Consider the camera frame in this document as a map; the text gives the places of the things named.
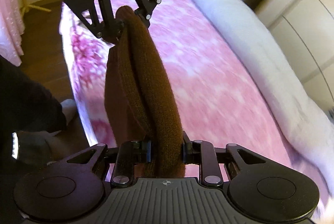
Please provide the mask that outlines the brown knitted vest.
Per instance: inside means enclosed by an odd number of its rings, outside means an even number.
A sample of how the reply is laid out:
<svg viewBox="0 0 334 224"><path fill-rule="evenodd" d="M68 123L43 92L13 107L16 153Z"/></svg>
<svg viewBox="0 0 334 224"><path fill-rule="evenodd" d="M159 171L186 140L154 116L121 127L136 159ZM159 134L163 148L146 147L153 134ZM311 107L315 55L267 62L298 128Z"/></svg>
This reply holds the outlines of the brown knitted vest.
<svg viewBox="0 0 334 224"><path fill-rule="evenodd" d="M129 6L117 10L124 28L109 50L104 106L117 146L149 137L153 160L135 169L137 176L179 178L183 132L176 100L156 46Z"/></svg>

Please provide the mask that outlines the pink rose blanket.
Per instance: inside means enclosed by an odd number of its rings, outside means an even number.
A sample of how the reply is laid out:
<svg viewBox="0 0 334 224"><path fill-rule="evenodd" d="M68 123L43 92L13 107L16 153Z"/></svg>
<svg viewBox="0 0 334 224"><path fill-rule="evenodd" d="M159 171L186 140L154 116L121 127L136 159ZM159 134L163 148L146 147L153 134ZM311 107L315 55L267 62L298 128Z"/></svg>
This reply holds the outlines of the pink rose blanket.
<svg viewBox="0 0 334 224"><path fill-rule="evenodd" d="M110 44L95 38L66 5L62 5L59 33L88 143L115 147L104 107ZM188 137L216 147L237 143L304 173L319 187L314 216L323 217L330 198L319 170L287 142L242 62L192 0L162 0L149 33Z"/></svg>

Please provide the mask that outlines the pink curtain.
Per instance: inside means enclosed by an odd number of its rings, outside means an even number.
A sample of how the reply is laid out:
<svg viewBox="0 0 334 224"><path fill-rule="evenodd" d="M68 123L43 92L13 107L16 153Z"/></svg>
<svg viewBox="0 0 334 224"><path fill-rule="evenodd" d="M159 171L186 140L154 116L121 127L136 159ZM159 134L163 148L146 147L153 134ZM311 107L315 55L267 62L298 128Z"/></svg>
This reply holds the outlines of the pink curtain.
<svg viewBox="0 0 334 224"><path fill-rule="evenodd" d="M23 19L18 0L0 0L1 56L15 66L20 66L24 54L21 43L24 33Z"/></svg>

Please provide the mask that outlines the lavender striped quilt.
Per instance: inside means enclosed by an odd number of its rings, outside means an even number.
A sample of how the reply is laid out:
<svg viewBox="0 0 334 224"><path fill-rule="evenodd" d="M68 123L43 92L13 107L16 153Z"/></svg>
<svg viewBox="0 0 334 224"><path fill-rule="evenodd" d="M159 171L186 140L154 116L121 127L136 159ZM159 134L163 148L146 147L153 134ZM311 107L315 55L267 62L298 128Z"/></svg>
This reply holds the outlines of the lavender striped quilt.
<svg viewBox="0 0 334 224"><path fill-rule="evenodd" d="M264 96L287 141L333 193L333 123L307 95L268 29L242 0L193 0L230 45Z"/></svg>

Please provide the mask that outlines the white wardrobe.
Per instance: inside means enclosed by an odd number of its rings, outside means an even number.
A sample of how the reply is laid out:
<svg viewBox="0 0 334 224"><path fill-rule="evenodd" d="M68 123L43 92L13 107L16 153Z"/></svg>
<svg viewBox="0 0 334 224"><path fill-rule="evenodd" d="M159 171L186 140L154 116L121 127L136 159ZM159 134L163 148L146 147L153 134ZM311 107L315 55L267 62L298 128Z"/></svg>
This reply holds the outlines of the white wardrobe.
<svg viewBox="0 0 334 224"><path fill-rule="evenodd" d="M309 97L333 109L333 0L264 0L255 12Z"/></svg>

